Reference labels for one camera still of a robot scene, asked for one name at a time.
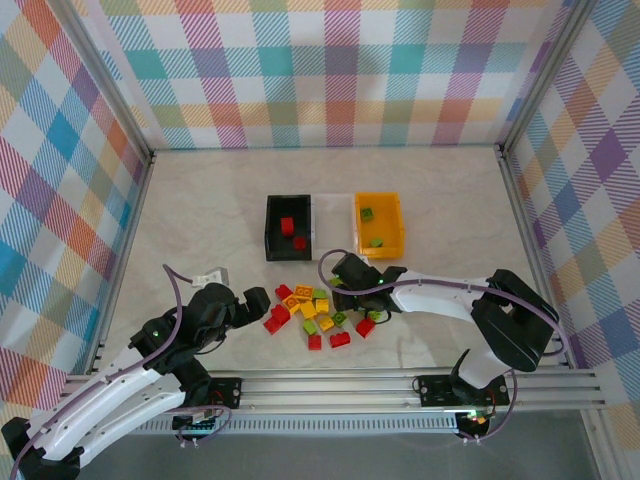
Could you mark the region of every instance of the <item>plaid wall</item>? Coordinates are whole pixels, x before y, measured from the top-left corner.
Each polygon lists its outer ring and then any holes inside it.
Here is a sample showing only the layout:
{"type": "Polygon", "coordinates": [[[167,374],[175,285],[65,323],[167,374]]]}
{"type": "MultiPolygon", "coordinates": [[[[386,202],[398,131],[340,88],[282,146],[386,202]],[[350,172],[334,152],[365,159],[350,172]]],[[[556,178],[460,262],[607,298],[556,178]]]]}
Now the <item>plaid wall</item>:
{"type": "Polygon", "coordinates": [[[640,1],[600,0],[515,149],[580,366],[640,478],[640,1]]]}
{"type": "Polygon", "coordinates": [[[75,4],[154,146],[244,148],[493,144],[571,0],[75,4]]]}
{"type": "Polygon", "coordinates": [[[84,361],[142,169],[45,1],[0,0],[0,425],[84,361]]]}

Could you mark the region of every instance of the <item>orange tray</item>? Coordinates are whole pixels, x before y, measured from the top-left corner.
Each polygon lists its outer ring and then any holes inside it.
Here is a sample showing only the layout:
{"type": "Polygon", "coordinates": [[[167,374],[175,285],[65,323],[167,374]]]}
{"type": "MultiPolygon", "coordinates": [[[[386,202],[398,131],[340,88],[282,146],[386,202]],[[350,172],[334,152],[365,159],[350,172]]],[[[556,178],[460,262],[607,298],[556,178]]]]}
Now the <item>orange tray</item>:
{"type": "Polygon", "coordinates": [[[369,258],[400,258],[404,254],[404,223],[400,199],[395,192],[356,193],[358,251],[369,258]],[[373,220],[363,222],[360,210],[373,210],[373,220]],[[382,239],[382,247],[372,247],[371,240],[382,239]]]}

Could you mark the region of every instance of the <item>yellow lego brick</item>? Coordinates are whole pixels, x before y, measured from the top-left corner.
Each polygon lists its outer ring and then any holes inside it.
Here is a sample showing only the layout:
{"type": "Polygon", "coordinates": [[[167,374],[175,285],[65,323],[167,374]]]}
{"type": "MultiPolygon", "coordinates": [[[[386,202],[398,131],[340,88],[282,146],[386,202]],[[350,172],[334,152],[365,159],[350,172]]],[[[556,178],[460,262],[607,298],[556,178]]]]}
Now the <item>yellow lego brick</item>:
{"type": "Polygon", "coordinates": [[[316,312],[329,313],[329,300],[326,298],[319,298],[316,300],[316,312]]]}
{"type": "Polygon", "coordinates": [[[296,289],[293,292],[293,296],[298,300],[304,300],[310,302],[313,298],[313,287],[308,285],[296,285],[296,289]]]}
{"type": "Polygon", "coordinates": [[[316,309],[313,308],[313,303],[305,302],[300,305],[300,311],[306,320],[312,320],[318,314],[316,309]]]}
{"type": "Polygon", "coordinates": [[[335,326],[335,323],[333,323],[331,317],[320,317],[318,320],[316,320],[316,323],[323,332],[326,332],[327,330],[335,326]]]}
{"type": "Polygon", "coordinates": [[[300,310],[300,302],[297,301],[293,295],[289,295],[282,301],[282,304],[287,307],[287,310],[293,315],[298,310],[300,310]]]}

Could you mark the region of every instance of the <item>white floor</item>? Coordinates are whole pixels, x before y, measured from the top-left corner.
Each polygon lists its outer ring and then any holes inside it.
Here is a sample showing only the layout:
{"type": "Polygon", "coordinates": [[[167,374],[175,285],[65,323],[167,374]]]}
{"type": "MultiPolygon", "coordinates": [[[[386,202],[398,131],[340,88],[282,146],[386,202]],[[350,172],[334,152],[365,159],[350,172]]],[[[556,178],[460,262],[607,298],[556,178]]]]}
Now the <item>white floor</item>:
{"type": "MultiPolygon", "coordinates": [[[[431,275],[473,278],[497,268],[533,285],[498,164],[491,148],[304,149],[160,153],[111,325],[104,358],[128,344],[150,318],[175,305],[161,265],[187,276],[229,270],[236,294],[263,286],[272,304],[281,283],[319,285],[316,264],[267,263],[269,194],[397,191],[406,227],[403,265],[431,275]]],[[[184,285],[185,303],[194,290],[184,285]]],[[[366,340],[347,324],[352,344],[337,350],[325,336],[309,352],[301,319],[275,336],[257,322],[232,331],[200,357],[208,369],[451,366],[479,333],[436,315],[405,314],[366,340]]]]}

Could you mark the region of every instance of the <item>green lego brick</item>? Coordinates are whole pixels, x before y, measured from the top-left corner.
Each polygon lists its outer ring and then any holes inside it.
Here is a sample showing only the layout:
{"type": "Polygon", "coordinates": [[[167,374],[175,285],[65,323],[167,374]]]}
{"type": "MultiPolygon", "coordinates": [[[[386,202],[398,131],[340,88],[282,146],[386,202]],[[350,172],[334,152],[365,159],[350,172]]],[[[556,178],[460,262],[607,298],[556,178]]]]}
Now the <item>green lego brick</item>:
{"type": "Polygon", "coordinates": [[[327,298],[327,292],[325,292],[321,288],[314,288],[313,289],[313,299],[315,300],[317,298],[327,298]]]}
{"type": "Polygon", "coordinates": [[[367,315],[371,320],[373,320],[374,322],[377,322],[378,320],[380,320],[380,317],[382,316],[382,312],[369,312],[369,315],[367,315]]]}
{"type": "Polygon", "coordinates": [[[341,327],[344,325],[344,322],[347,321],[347,316],[342,312],[337,312],[331,317],[333,319],[333,323],[341,327]]]}
{"type": "Polygon", "coordinates": [[[316,324],[311,320],[305,320],[302,324],[302,328],[304,328],[304,331],[307,332],[307,335],[315,335],[318,332],[316,324]]]}
{"type": "Polygon", "coordinates": [[[363,222],[370,222],[373,220],[373,210],[370,208],[361,208],[360,209],[360,220],[363,222]]]}

